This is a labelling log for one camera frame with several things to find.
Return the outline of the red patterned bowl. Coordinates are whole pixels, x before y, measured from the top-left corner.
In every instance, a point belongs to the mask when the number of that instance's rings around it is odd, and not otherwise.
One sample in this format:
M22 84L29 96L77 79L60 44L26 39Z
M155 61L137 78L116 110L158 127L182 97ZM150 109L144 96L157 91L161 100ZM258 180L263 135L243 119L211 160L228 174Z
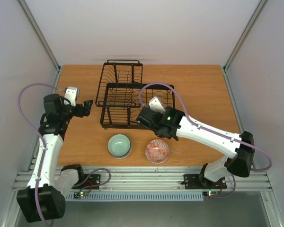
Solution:
M145 156L154 164L165 162L169 157L169 146L167 142L161 139L150 141L146 146Z

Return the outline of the black wire dish rack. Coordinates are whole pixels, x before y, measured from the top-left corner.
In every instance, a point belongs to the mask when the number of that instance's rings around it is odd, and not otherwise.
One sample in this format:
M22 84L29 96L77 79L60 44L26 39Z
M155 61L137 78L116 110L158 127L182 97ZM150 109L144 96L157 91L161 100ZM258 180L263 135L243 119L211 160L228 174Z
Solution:
M136 121L142 110L139 92L146 85L142 74L143 64L139 60L104 62L96 96L104 129L145 129Z

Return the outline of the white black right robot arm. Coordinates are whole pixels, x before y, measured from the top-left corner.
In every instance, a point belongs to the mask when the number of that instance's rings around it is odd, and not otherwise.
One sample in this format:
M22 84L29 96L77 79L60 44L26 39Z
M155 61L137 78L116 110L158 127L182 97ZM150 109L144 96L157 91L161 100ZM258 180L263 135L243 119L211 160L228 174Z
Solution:
M211 187L220 179L234 175L247 178L250 175L255 150L252 133L242 134L219 130L186 115L183 111L167 107L163 113L145 106L137 122L153 131L159 138L185 138L219 151L223 156L203 165L199 182Z

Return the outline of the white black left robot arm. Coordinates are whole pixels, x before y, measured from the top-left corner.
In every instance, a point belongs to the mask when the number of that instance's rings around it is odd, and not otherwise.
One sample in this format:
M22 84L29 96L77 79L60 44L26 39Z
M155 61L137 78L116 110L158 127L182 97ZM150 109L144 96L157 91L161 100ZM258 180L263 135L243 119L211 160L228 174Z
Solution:
M58 178L55 170L70 120L89 116L93 101L78 104L75 95L51 94L44 97L43 104L35 168L27 187L17 193L17 202L29 223L62 218L66 195L72 187L81 188L86 182L79 164L64 166Z

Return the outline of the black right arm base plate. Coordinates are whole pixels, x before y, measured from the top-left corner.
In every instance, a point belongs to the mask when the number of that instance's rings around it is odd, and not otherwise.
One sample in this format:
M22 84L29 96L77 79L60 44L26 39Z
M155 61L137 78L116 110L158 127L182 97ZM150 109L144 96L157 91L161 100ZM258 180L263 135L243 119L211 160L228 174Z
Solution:
M212 182L199 174L185 174L183 175L182 185L185 189L197 190L197 189L227 189L227 184L225 178L221 178L216 182Z

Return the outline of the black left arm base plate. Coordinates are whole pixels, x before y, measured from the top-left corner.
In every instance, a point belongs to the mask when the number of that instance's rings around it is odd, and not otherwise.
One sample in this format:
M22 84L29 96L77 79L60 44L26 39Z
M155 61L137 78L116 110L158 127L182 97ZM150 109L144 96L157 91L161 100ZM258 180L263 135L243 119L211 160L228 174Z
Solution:
M91 176L88 177L88 179L81 185L78 185L82 183L86 178L88 174L85 174L84 177L80 178L78 182L72 187L72 189L81 189L83 187L87 187L87 189L90 189L91 185L93 185L92 189L96 190L99 189L98 184L101 183L101 175L100 174L92 174Z

